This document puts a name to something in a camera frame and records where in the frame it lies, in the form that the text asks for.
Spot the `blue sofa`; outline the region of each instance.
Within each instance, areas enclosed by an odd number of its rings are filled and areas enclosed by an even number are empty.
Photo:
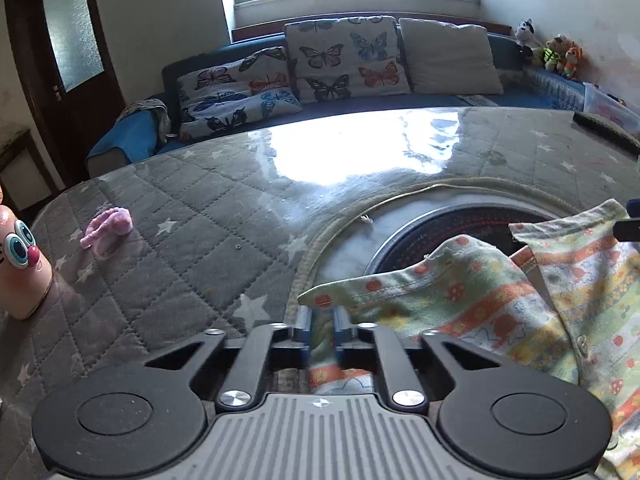
[[[489,34],[489,43],[494,56],[494,65],[503,82],[503,95],[486,96],[485,99],[478,99],[476,96],[473,101],[472,98],[455,95],[411,93],[313,103],[304,105],[304,109],[300,113],[246,124],[232,132],[220,133],[219,136],[267,128],[277,124],[372,110],[465,107],[469,105],[582,110],[584,103],[584,86],[582,84],[567,81],[559,75],[546,72],[544,69],[524,66],[520,48],[513,38]],[[177,85],[179,77],[196,70],[242,59],[263,48],[281,45],[286,46],[284,34],[239,41],[208,54],[193,56],[164,67],[162,70],[164,93],[153,97],[165,102],[172,121],[172,132],[177,133],[180,127]],[[411,74],[408,71],[407,74],[410,80]],[[139,162],[159,153],[177,150],[186,145],[178,139],[172,139],[164,146],[159,146],[157,127],[152,113],[148,110],[136,112],[117,123],[94,146],[87,156],[87,168],[92,177],[99,176],[127,164]]]

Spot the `plastic container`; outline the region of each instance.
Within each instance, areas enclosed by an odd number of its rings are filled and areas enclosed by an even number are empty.
[[[636,138],[640,138],[640,116],[633,110],[621,105],[591,83],[584,83],[584,111],[598,114]]]

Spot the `metal screw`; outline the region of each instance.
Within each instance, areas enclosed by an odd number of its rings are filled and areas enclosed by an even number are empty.
[[[244,406],[251,400],[251,395],[242,390],[229,390],[220,395],[220,402],[225,406]]]
[[[401,390],[394,393],[393,400],[400,406],[417,406],[424,402],[424,395],[415,390]]]

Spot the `door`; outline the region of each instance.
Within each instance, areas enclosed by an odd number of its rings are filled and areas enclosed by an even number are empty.
[[[5,0],[18,74],[67,185],[124,108],[95,0]]]

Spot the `googly eye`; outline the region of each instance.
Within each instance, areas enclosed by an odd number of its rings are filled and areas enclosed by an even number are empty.
[[[26,269],[29,265],[29,259],[27,257],[27,246],[24,244],[22,239],[15,235],[14,233],[10,233],[4,239],[4,256],[9,263],[12,264],[16,269]]]
[[[36,238],[22,220],[16,220],[14,224],[15,233],[20,237],[27,247],[36,244]]]

